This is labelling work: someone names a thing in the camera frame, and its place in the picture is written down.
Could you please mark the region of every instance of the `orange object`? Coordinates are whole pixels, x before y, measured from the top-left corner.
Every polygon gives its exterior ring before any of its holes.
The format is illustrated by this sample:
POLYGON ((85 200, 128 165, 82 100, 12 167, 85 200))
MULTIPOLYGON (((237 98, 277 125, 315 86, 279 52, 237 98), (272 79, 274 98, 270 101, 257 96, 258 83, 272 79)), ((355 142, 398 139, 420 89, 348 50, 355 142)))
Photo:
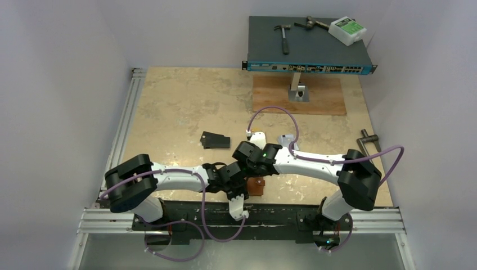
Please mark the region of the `orange object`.
POLYGON ((250 196, 262 196, 265 180, 263 177, 250 177, 247 181, 247 191, 250 196))

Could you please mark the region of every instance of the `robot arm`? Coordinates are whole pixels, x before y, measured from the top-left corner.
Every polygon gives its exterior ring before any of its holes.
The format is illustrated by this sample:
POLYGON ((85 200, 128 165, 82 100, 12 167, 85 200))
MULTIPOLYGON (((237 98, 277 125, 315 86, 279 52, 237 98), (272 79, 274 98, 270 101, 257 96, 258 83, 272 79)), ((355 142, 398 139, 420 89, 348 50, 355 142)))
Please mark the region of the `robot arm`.
MULTIPOLYGON (((361 158, 357 150, 348 150, 346 155, 319 155, 295 151, 305 158, 345 160, 361 158)), ((229 213, 235 220, 248 218, 244 210, 244 200, 248 198, 246 182, 249 177, 273 174, 299 174, 319 178, 340 187, 336 193, 326 198, 321 214, 333 221, 340 219, 350 210, 357 208, 372 210, 376 198, 381 173, 369 162, 355 164, 325 164, 293 157, 281 145, 266 144, 263 149, 251 142, 241 142, 232 155, 237 161, 203 164, 196 167, 167 167, 152 163, 148 155, 138 155, 105 174, 108 188, 134 174, 158 171, 147 175, 141 181, 134 181, 116 188, 109 193, 110 209, 114 213, 132 211, 147 222, 163 217, 160 201, 150 194, 160 190, 191 190, 195 192, 227 194, 229 213)))

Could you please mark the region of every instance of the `metal bar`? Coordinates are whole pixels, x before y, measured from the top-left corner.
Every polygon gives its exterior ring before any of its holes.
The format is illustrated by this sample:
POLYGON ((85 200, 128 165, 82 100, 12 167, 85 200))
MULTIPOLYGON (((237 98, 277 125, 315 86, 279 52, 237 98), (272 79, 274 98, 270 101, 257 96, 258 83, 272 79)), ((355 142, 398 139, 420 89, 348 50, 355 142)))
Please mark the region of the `metal bar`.
POLYGON ((291 77, 291 84, 290 84, 290 90, 291 91, 297 91, 298 90, 298 83, 300 82, 300 76, 302 74, 300 72, 294 72, 293 76, 291 77))
MULTIPOLYGON (((116 136, 113 140, 111 153, 109 155, 105 172, 118 166, 123 159, 124 150, 131 131, 134 114, 136 113, 137 104, 142 92, 142 87, 146 80, 146 70, 134 69, 131 83, 129 85, 129 92, 124 104, 123 112, 119 122, 116 136)), ((101 191, 106 190, 106 182, 103 179, 101 191)))
MULTIPOLYGON (((123 111, 121 112, 120 123, 118 126, 118 130, 116 131, 116 136, 111 145, 111 152, 106 163, 105 172, 119 165, 119 162, 121 162, 121 159, 123 158, 124 147, 129 136, 132 119, 134 118, 134 113, 136 112, 139 97, 141 96, 142 87, 146 78, 146 73, 146 69, 133 69, 133 74, 126 97, 126 103, 124 104, 123 111)), ((104 179, 100 190, 106 190, 106 182, 104 181, 104 179)), ((83 220, 84 217, 88 218, 95 216, 85 216, 85 214, 83 214, 82 220, 80 221, 78 226, 78 233, 76 235, 73 254, 68 262, 68 269, 79 269, 81 265, 81 260, 83 259, 84 248, 88 241, 88 231, 91 231, 93 233, 108 233, 111 231, 111 229, 120 231, 127 229, 127 227, 122 228, 124 222, 118 223, 118 225, 116 225, 116 228, 114 229, 111 225, 111 223, 113 222, 108 222, 109 224, 98 224, 94 223, 94 221, 88 220, 89 222, 93 223, 85 223, 83 220)))
POLYGON ((407 242, 407 235, 405 233, 396 233, 395 235, 405 270, 416 270, 416 265, 411 255, 411 249, 407 242))
POLYGON ((76 236, 75 244, 73 246, 73 254, 70 257, 67 269, 79 269, 81 265, 81 259, 83 259, 84 248, 86 247, 87 240, 87 233, 79 233, 76 236))
MULTIPOLYGON (((375 209, 370 212, 353 210, 351 216, 353 217, 353 233, 404 233, 399 209, 375 209)), ((137 233, 131 231, 132 222, 132 213, 111 213, 109 209, 85 209, 78 232, 137 233)), ((167 232, 161 231, 158 234, 167 234, 167 232)))

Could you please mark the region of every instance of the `black mount bracket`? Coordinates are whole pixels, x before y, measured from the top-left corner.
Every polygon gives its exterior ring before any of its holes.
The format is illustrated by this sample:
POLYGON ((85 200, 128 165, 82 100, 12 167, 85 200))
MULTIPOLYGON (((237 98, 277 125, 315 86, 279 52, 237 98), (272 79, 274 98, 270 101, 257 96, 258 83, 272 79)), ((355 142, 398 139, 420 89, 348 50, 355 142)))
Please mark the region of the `black mount bracket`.
MULTIPOLYGON (((184 219, 203 227, 201 202, 163 201, 163 207, 166 215, 153 224, 164 224, 184 219)), ((244 210, 250 212, 250 218, 245 222, 246 227, 243 228, 236 240, 294 240, 297 244, 304 244, 319 242, 323 237, 313 232, 333 231, 337 222, 340 223, 341 230, 351 230, 349 223, 346 222, 346 219, 350 218, 349 214, 334 222, 320 215, 318 205, 245 204, 244 210)), ((241 223, 230 216, 228 203, 225 202, 207 202, 205 204, 205 219, 207 225, 210 226, 208 227, 209 231, 217 238, 232 236, 241 223)), ((132 230, 166 231, 167 228, 146 225, 135 215, 132 230)), ((172 226, 172 245, 187 245, 191 239, 201 239, 196 228, 187 224, 172 226)))

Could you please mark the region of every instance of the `table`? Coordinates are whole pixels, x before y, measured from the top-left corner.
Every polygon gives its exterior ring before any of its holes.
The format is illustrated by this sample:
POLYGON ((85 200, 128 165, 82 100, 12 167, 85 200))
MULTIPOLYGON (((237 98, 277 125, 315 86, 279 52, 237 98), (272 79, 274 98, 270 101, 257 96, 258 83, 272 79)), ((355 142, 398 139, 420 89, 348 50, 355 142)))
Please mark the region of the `table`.
MULTIPOLYGON (((359 149, 356 139, 366 128, 373 134, 370 118, 355 75, 319 75, 339 78, 347 115, 296 115, 300 128, 301 151, 319 154, 345 154, 359 149)), ((150 67, 130 130, 123 161, 137 154, 149 154, 164 165, 197 166, 203 163, 234 161, 232 152, 245 140, 245 130, 252 116, 253 72, 240 69, 150 67), (204 150, 199 142, 202 131, 231 138, 229 150, 204 150)), ((285 114, 260 114, 252 128, 264 131, 267 142, 276 143, 282 134, 295 133, 285 114)), ((368 146, 371 154, 376 151, 368 146)), ((381 160, 375 165, 383 171, 381 160)), ((337 186, 300 175, 265 177, 261 197, 251 196, 247 203, 319 204, 337 186)), ((172 190, 154 193, 164 200, 201 200, 200 193, 172 190)), ((208 201, 226 202, 225 193, 208 193, 208 201)), ((387 184, 376 198, 376 206, 392 206, 387 184)))

